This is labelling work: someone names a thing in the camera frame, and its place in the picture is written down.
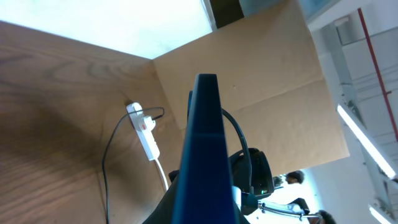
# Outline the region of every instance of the wood grain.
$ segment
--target wood grain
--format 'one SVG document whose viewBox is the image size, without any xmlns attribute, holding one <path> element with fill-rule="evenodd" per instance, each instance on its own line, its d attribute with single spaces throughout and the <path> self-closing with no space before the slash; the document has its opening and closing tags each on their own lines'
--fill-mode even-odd
<svg viewBox="0 0 398 224">
<path fill-rule="evenodd" d="M 155 138 L 177 169 L 182 138 L 152 61 L 0 22 L 0 223 L 104 223 L 101 157 L 127 100 L 165 107 Z M 128 121 L 107 169 L 111 221 L 140 223 L 164 191 Z"/>
</svg>

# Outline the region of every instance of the black cable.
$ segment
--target black cable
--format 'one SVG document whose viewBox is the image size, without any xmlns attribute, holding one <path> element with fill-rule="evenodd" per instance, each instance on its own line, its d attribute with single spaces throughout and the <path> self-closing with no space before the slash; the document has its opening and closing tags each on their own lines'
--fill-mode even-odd
<svg viewBox="0 0 398 224">
<path fill-rule="evenodd" d="M 246 138 L 243 135 L 241 127 L 239 127 L 238 122 L 223 108 L 221 109 L 223 112 L 223 115 L 231 122 L 232 126 L 234 126 L 236 133 L 238 134 L 239 140 L 241 141 L 242 149 L 243 149 L 243 155 L 244 158 L 246 159 L 249 167 L 249 187 L 251 191 L 251 159 L 250 159 L 250 153 L 249 153 L 249 148 L 248 144 L 246 142 Z"/>
<path fill-rule="evenodd" d="M 120 125 L 120 124 L 122 123 L 122 121 L 123 121 L 125 118 L 127 118 L 130 114 L 134 114 L 134 113 L 138 113 L 138 112 L 143 112 L 143 111 L 149 111 L 149 110 L 159 110 L 159 109 L 162 110 L 163 112 L 162 112 L 161 115 L 158 115 L 158 116 L 156 116 L 155 118 L 153 118 L 153 120 L 156 120 L 156 119 L 159 119 L 159 118 L 163 117 L 163 115 L 164 115 L 164 108 L 161 107 L 161 106 L 157 106 L 157 107 L 153 107 L 153 108 L 145 108 L 145 109 L 142 109 L 142 110 L 133 111 L 133 112 L 130 112 L 130 113 L 127 113 L 127 114 L 123 115 L 123 117 L 120 118 L 118 124 L 117 124 L 116 127 L 114 128 L 114 130 L 113 130 L 113 132 L 112 132 L 112 135 L 111 135 L 111 137 L 110 137 L 110 139 L 109 139 L 109 141 L 108 141 L 108 144 L 106 145 L 105 152 L 104 152 L 104 156 L 103 156 L 103 158 L 102 158 L 102 173 L 103 173 L 103 175 L 104 175 L 105 194 L 106 194 L 106 224 L 109 224 L 109 190 L 108 190 L 108 180 L 106 179 L 106 172 L 105 172 L 105 159 L 106 159 L 106 155 L 107 155 L 108 150 L 109 150 L 109 146 L 111 145 L 112 139 L 113 139 L 113 137 L 114 137 L 116 131 L 118 130 L 119 125 Z"/>
</svg>

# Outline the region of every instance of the white wall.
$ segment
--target white wall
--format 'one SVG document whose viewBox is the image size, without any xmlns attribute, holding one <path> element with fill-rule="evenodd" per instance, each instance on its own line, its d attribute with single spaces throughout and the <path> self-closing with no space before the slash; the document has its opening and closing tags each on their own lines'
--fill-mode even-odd
<svg viewBox="0 0 398 224">
<path fill-rule="evenodd" d="M 321 29 L 336 19 L 347 16 L 359 7 L 365 6 L 369 2 L 371 2 L 371 0 L 339 0 L 321 15 L 310 19 L 308 22 L 308 28 L 310 31 Z"/>
<path fill-rule="evenodd" d="M 398 1 L 373 0 L 362 8 L 369 35 L 378 34 L 398 27 Z M 347 16 L 349 19 L 341 32 L 347 32 L 352 40 L 365 38 L 358 12 L 354 11 Z"/>
<path fill-rule="evenodd" d="M 366 6 L 366 9 L 363 9 L 367 23 L 373 21 L 370 22 L 372 25 L 369 26 L 369 31 L 373 34 L 397 26 L 398 23 L 398 19 L 386 19 L 398 16 L 395 13 L 390 13 L 398 11 L 398 9 L 390 10 L 396 6 L 397 1 L 381 1 L 374 1 L 371 5 Z M 355 28 L 363 33 L 360 22 L 356 26 Z M 336 67 L 341 62 L 337 63 L 333 60 L 332 54 L 336 52 L 330 49 L 330 45 L 328 45 L 322 32 L 319 30 L 312 34 L 334 102 L 342 101 L 345 97 L 341 95 L 343 93 L 342 88 L 346 87 L 340 85 L 337 77 L 338 75 L 341 76 L 344 68 L 342 70 L 341 67 Z M 375 35 L 372 37 L 372 43 L 386 88 L 388 91 L 392 91 L 389 99 L 394 115 L 398 119 L 398 29 Z M 398 143 L 392 132 L 391 122 L 366 41 L 362 40 L 349 44 L 342 48 L 340 54 L 340 58 L 343 58 L 346 63 L 348 74 L 353 79 L 352 85 L 348 83 L 346 86 L 354 90 L 354 94 L 359 101 L 360 112 L 369 132 L 398 162 Z M 343 131 L 351 156 L 308 169 L 317 191 L 318 201 L 321 207 L 329 211 L 338 223 L 377 223 L 368 210 L 368 204 L 373 202 L 375 197 L 374 182 L 370 179 L 366 166 L 363 165 L 364 157 L 359 143 L 346 126 L 343 127 Z M 389 188 L 389 198 L 392 204 L 398 205 L 398 191 L 396 189 Z"/>
<path fill-rule="evenodd" d="M 381 70 L 392 112 L 398 122 L 398 29 L 383 32 L 371 38 L 377 62 Z M 398 142 L 394 137 L 391 120 L 387 112 L 376 71 L 365 40 L 343 48 L 348 67 L 357 92 L 359 110 L 368 131 L 375 141 L 398 162 Z M 398 191 L 389 189 L 391 204 L 398 204 Z"/>
<path fill-rule="evenodd" d="M 0 0 L 0 20 L 149 59 L 211 32 L 201 0 Z"/>
<path fill-rule="evenodd" d="M 338 78 L 338 70 L 327 40 L 321 31 L 312 34 L 324 76 L 335 105 L 342 102 L 343 90 Z M 376 224 L 368 204 L 374 199 L 374 189 L 367 167 L 363 165 L 361 148 L 351 131 L 343 126 L 350 157 L 307 169 L 307 176 L 315 189 L 315 198 L 320 208 L 330 212 L 337 223 Z"/>
</svg>

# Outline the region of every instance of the person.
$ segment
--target person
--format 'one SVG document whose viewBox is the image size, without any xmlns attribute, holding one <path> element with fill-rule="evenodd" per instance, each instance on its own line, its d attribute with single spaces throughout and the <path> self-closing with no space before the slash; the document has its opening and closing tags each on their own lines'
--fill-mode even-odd
<svg viewBox="0 0 398 224">
<path fill-rule="evenodd" d="M 330 215 L 328 212 L 324 210 L 319 210 L 317 214 L 322 216 L 322 219 L 319 221 L 319 218 L 309 218 L 308 221 L 310 224 L 336 224 L 335 219 L 333 218 L 332 215 Z"/>
<path fill-rule="evenodd" d="M 304 181 L 304 173 L 301 170 L 286 174 L 286 182 L 288 184 L 302 184 Z"/>
</svg>

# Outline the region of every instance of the electrical cord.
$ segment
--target electrical cord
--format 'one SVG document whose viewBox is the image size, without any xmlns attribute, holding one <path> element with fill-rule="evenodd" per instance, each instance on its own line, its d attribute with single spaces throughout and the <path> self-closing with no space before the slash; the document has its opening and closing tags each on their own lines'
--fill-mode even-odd
<svg viewBox="0 0 398 224">
<path fill-rule="evenodd" d="M 249 167 L 249 186 L 250 186 L 250 188 L 252 188 L 252 186 L 251 186 L 251 175 L 252 175 L 251 159 L 250 159 L 250 152 L 249 152 L 248 144 L 246 142 L 246 138 L 244 137 L 242 129 L 238 125 L 238 122 L 236 122 L 236 120 L 226 110 L 224 110 L 223 108 L 221 110 L 223 112 L 223 115 L 229 120 L 229 122 L 231 122 L 232 126 L 234 126 L 234 129 L 235 129 L 236 133 L 238 134 L 239 140 L 241 141 L 243 155 L 244 155 L 244 157 L 248 163 L 248 167 Z"/>
<path fill-rule="evenodd" d="M 111 145 L 111 142 L 112 142 L 112 140 L 113 140 L 114 135 L 116 134 L 116 131 L 119 129 L 119 126 L 120 126 L 120 124 L 122 123 L 122 121 L 123 121 L 124 119 L 126 119 L 130 114 L 134 114 L 134 113 L 138 113 L 138 112 L 143 112 L 143 111 L 150 111 L 150 110 L 162 110 L 162 114 L 156 116 L 155 118 L 153 118 L 153 120 L 159 119 L 159 118 L 161 118 L 161 117 L 164 116 L 164 108 L 161 107 L 161 106 L 157 106 L 157 107 L 153 107 L 153 108 L 144 108 L 144 109 L 142 109 L 142 110 L 133 111 L 133 112 L 130 112 L 130 113 L 127 113 L 127 114 L 123 115 L 123 116 L 120 118 L 120 120 L 119 120 L 118 124 L 116 125 L 116 127 L 114 128 L 114 130 L 113 130 L 113 132 L 112 132 L 112 135 L 111 135 L 111 137 L 109 138 L 109 141 L 108 141 L 108 143 L 107 143 L 107 145 L 106 145 L 106 147 L 105 147 L 104 156 L 103 156 L 103 158 L 102 158 L 102 173 L 103 173 L 103 175 L 104 175 L 105 194 L 106 194 L 106 224 L 109 224 L 109 189 L 108 189 L 108 180 L 107 180 L 107 178 L 106 178 L 106 171 L 105 171 L 105 159 L 106 159 L 106 155 L 107 155 L 107 153 L 108 153 L 108 151 L 109 151 L 109 147 L 110 147 L 110 145 Z"/>
<path fill-rule="evenodd" d="M 160 164 L 158 159 L 155 159 L 155 162 L 157 164 L 157 167 L 159 168 L 160 173 L 162 174 L 164 188 L 166 189 L 166 191 L 168 191 L 169 185 L 167 184 L 166 175 L 164 175 L 164 171 L 163 171 L 162 165 Z"/>
</svg>

